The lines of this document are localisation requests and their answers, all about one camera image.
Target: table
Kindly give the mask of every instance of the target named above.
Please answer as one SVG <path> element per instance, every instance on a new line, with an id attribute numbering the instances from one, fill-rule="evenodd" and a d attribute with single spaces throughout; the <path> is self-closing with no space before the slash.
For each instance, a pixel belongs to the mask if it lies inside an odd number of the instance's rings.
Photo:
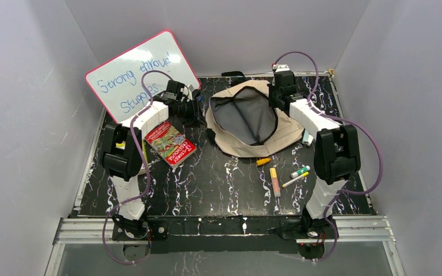
<path id="1" fill-rule="evenodd" d="M 254 77 L 266 79 L 271 77 Z M 229 87 L 231 78 L 200 78 L 201 103 L 207 110 L 208 99 L 214 93 Z M 314 76 L 298 76 L 300 90 L 308 93 L 313 87 Z M 316 106 L 327 114 L 339 116 L 330 76 L 319 79 L 316 92 Z M 111 122 L 106 114 L 102 123 Z M 272 161 L 261 167 L 255 158 L 236 158 L 224 154 L 211 143 L 205 127 L 186 128 L 182 119 L 171 117 L 169 121 L 186 138 L 197 146 L 197 151 L 173 170 L 158 155 L 151 152 L 154 164 L 151 167 L 152 189 L 144 198 L 148 216 L 283 216 L 297 215 L 309 200 L 315 185 L 315 174 L 310 173 L 305 181 L 299 181 L 281 190 L 281 197 L 275 199 L 270 184 L 269 169 L 277 168 L 279 182 L 290 180 L 290 173 L 309 165 L 313 167 L 314 144 L 305 147 L 300 142 L 271 156 Z M 87 168 L 85 190 L 78 211 L 71 217 L 104 217 L 117 204 L 116 194 L 105 170 L 98 164 L 98 152 L 102 130 L 95 148 L 91 166 Z M 140 191 L 145 188 L 145 178 L 140 176 Z M 347 189 L 362 191 L 360 177 L 356 175 L 346 184 Z M 341 194 L 334 205 L 334 214 L 376 214 L 369 204 L 369 198 Z"/>

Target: bag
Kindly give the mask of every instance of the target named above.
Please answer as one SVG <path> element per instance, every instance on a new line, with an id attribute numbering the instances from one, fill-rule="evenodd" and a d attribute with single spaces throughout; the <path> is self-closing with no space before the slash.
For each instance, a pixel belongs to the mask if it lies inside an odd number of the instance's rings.
<path id="1" fill-rule="evenodd" d="M 223 152 L 267 157 L 301 139 L 304 128 L 300 123 L 268 105 L 267 84 L 265 80 L 246 81 L 209 99 L 207 131 Z"/>

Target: marker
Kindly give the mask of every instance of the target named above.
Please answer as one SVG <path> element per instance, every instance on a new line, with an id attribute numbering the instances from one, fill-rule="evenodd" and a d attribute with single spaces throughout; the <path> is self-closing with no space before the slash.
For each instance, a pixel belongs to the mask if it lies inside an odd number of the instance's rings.
<path id="1" fill-rule="evenodd" d="M 298 177 L 296 177 L 296 178 L 294 178 L 294 179 L 292 179 L 292 180 L 289 180 L 289 181 L 287 181 L 286 183 L 284 183 L 284 184 L 282 185 L 282 188 L 286 188 L 286 187 L 289 186 L 290 184 L 292 184 L 292 183 L 296 182 L 297 180 L 299 180 L 299 179 L 301 179 L 301 178 L 304 178 L 304 177 L 306 177 L 306 176 L 308 176 L 308 175 L 309 175 L 309 172 L 306 171 L 305 173 L 301 174 L 300 176 L 298 176 Z"/>
<path id="2" fill-rule="evenodd" d="M 263 158 L 263 159 L 257 160 L 257 166 L 265 165 L 268 162 L 270 162 L 270 160 L 271 160 L 270 158 Z"/>
<path id="3" fill-rule="evenodd" d="M 280 197 L 279 180 L 277 180 L 277 171 L 275 171 L 275 168 L 270 168 L 270 177 L 272 178 L 273 195 Z"/>
<path id="4" fill-rule="evenodd" d="M 292 178 L 296 178 L 298 176 L 300 176 L 301 174 L 305 173 L 306 171 L 309 171 L 311 169 L 311 167 L 309 166 L 304 166 L 303 168 L 298 169 L 297 171 L 293 172 L 291 174 Z"/>

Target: gray wall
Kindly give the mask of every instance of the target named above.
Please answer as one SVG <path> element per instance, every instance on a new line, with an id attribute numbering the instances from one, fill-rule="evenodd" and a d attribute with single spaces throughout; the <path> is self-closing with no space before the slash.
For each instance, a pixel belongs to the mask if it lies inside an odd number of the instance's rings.
<path id="1" fill-rule="evenodd" d="M 98 124 L 96 65 L 62 0 L 0 0 L 0 275 L 45 271 Z"/>
<path id="2" fill-rule="evenodd" d="M 369 0 L 66 0 L 99 62 L 164 29 L 176 36 L 195 73 L 270 71 L 282 53 L 304 50 L 334 68 Z M 294 56 L 293 70 L 314 71 Z"/>
<path id="3" fill-rule="evenodd" d="M 386 170 L 371 194 L 388 215 L 408 275 L 442 275 L 442 1 L 377 1 L 336 68 L 344 114 L 383 148 Z M 368 185 L 373 148 L 362 146 Z"/>

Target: yellow marker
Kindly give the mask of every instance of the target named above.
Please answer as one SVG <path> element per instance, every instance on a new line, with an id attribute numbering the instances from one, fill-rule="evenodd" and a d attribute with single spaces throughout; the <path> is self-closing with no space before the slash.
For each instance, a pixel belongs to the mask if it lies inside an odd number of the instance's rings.
<path id="1" fill-rule="evenodd" d="M 270 162 L 270 160 L 271 160 L 270 158 L 263 158 L 263 159 L 257 160 L 257 166 L 265 165 L 268 162 Z"/>
<path id="2" fill-rule="evenodd" d="M 273 195 L 280 197 L 279 180 L 277 179 L 277 171 L 275 168 L 270 168 L 270 177 L 272 178 Z"/>
<path id="3" fill-rule="evenodd" d="M 292 179 L 292 180 L 287 181 L 286 183 L 284 183 L 284 184 L 282 185 L 282 188 L 285 188 L 285 187 L 289 186 L 290 184 L 296 182 L 297 180 L 299 180 L 299 179 L 301 179 L 301 178 L 304 178 L 304 177 L 306 177 L 306 176 L 308 176 L 308 175 L 309 175 L 309 172 L 306 171 L 305 173 L 301 174 L 300 176 L 298 176 L 298 177 L 296 177 L 296 178 L 294 178 L 294 179 Z"/>

